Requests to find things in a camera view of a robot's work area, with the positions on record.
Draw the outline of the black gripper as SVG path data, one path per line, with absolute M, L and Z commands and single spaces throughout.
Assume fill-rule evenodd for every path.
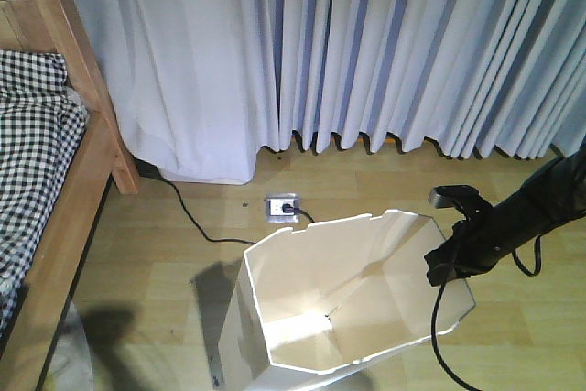
M 424 255 L 431 286 L 484 274 L 507 255 L 506 220 L 500 215 L 486 216 L 479 223 L 460 220 L 452 230 L 454 249 L 437 248 Z

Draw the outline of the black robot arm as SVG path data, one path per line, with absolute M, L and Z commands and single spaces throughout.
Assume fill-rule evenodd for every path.
M 435 187 L 429 201 L 464 215 L 452 237 L 424 256 L 430 285 L 484 274 L 521 245 L 585 216 L 585 146 L 551 160 L 495 206 L 463 184 Z

